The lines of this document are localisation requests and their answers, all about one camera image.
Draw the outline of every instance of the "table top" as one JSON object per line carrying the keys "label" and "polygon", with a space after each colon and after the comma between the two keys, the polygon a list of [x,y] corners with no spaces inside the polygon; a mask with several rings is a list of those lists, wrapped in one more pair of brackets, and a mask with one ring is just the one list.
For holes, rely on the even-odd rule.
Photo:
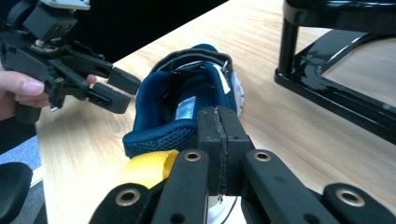
{"label": "table top", "polygon": [[[233,58],[245,90],[240,120],[256,148],[275,152],[314,191],[322,192],[335,182],[348,183],[396,214],[396,146],[274,82],[281,27],[281,0],[231,0],[116,66],[143,80],[168,53],[199,43],[217,46]],[[327,31],[301,28],[297,50]],[[394,52],[388,56],[381,52],[380,61],[393,64]],[[367,65],[364,59],[353,64]],[[332,75],[341,68],[337,69],[327,76],[348,82]],[[396,85],[395,79],[385,83]],[[367,90],[367,82],[353,84]],[[377,94],[377,89],[368,91]],[[395,95],[378,97],[390,98],[396,105]],[[123,115],[73,98],[55,113],[43,109],[37,132],[49,223],[87,223],[97,205],[121,184],[120,174],[129,160],[122,137],[132,130],[134,115],[134,98]]]}

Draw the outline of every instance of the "fingernail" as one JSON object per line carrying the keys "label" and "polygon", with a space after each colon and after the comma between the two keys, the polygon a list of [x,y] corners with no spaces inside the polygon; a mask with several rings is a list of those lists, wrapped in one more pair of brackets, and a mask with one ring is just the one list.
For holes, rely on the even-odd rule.
{"label": "fingernail", "polygon": [[37,80],[26,80],[22,88],[27,95],[38,95],[44,91],[44,83]]}

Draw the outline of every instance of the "yellow cloth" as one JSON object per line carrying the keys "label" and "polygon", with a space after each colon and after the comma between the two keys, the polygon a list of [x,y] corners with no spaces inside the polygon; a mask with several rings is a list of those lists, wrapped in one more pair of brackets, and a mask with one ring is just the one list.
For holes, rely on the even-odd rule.
{"label": "yellow cloth", "polygon": [[150,189],[169,176],[178,151],[156,151],[133,157],[121,175],[122,183],[135,183]]}

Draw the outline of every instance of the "sneaker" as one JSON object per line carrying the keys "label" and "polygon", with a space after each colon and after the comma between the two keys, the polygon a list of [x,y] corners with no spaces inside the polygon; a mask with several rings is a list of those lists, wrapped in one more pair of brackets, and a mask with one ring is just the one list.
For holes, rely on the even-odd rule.
{"label": "sneaker", "polygon": [[134,127],[122,141],[129,158],[186,147],[197,131],[197,114],[225,106],[239,116],[244,93],[229,55],[208,44],[173,52],[159,61],[136,96]]}

